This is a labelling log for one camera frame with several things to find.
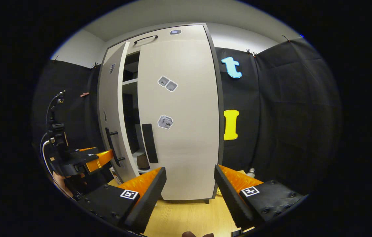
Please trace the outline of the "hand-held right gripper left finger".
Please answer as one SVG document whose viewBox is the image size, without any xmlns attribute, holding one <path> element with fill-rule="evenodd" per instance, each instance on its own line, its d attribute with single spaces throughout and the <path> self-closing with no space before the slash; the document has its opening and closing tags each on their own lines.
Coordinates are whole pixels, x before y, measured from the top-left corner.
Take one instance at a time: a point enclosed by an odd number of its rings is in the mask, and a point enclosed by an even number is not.
<svg viewBox="0 0 372 237">
<path fill-rule="evenodd" d="M 114 227 L 142 234 L 166 180 L 166 168 L 156 168 L 117 187 L 102 185 L 77 203 Z"/>
</svg>

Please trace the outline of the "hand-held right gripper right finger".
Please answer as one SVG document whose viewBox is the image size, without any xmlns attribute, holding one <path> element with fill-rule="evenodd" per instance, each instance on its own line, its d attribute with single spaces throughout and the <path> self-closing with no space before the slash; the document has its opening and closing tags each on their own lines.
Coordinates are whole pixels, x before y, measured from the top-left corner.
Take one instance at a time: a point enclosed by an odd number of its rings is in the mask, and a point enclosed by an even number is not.
<svg viewBox="0 0 372 237">
<path fill-rule="evenodd" d="M 214 179 L 236 227 L 258 228 L 288 213 L 305 196 L 273 179 L 262 182 L 222 165 Z"/>
</svg>

